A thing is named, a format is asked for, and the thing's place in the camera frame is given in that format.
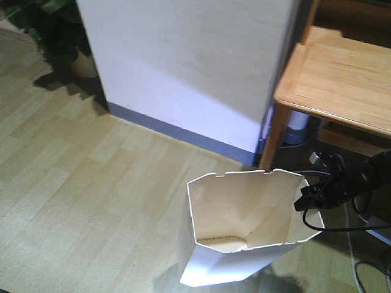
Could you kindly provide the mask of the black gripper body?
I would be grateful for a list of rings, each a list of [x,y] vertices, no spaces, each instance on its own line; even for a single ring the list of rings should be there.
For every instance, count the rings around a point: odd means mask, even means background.
[[[309,161],[323,176],[315,184],[303,187],[294,202],[297,211],[336,208],[367,191],[367,162],[345,164],[339,154],[313,152]]]

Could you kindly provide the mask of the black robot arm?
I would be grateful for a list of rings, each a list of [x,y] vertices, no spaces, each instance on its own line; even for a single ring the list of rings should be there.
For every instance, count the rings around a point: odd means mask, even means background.
[[[364,193],[390,183],[390,150],[382,151],[360,165],[348,168],[339,154],[314,152],[309,161],[327,175],[301,189],[294,202],[297,211],[332,209]]]

